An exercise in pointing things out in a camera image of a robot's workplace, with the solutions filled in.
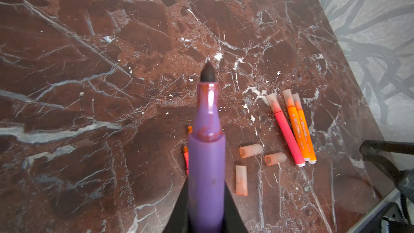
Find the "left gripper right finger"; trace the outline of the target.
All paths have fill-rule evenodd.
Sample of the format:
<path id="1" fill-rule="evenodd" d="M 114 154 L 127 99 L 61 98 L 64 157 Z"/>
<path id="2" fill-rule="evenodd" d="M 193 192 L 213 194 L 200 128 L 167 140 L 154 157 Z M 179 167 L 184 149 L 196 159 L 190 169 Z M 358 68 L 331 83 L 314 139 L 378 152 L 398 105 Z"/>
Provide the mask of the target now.
<path id="1" fill-rule="evenodd" d="M 224 192 L 224 233 L 248 233 L 227 184 Z"/>

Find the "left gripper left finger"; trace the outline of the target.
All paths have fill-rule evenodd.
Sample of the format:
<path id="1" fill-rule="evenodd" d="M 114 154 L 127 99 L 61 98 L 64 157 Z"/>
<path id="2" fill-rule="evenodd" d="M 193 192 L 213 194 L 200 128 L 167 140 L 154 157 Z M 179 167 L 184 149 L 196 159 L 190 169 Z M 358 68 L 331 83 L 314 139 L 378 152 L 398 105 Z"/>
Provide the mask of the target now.
<path id="1" fill-rule="evenodd" d="M 189 232 L 189 215 L 188 215 L 188 179 L 186 179 L 179 198 L 172 210 L 163 233 L 188 233 Z"/>

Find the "purple highlighter pen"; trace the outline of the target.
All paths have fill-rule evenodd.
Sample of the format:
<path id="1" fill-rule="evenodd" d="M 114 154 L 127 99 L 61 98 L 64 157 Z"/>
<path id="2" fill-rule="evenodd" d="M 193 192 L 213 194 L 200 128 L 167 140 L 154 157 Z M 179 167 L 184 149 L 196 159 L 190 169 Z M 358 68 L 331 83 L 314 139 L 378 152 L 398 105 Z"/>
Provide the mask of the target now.
<path id="1" fill-rule="evenodd" d="M 215 69 L 205 63 L 197 83 L 197 107 L 189 134 L 189 218 L 197 233 L 218 233 L 224 220 L 226 138 L 218 114 Z"/>

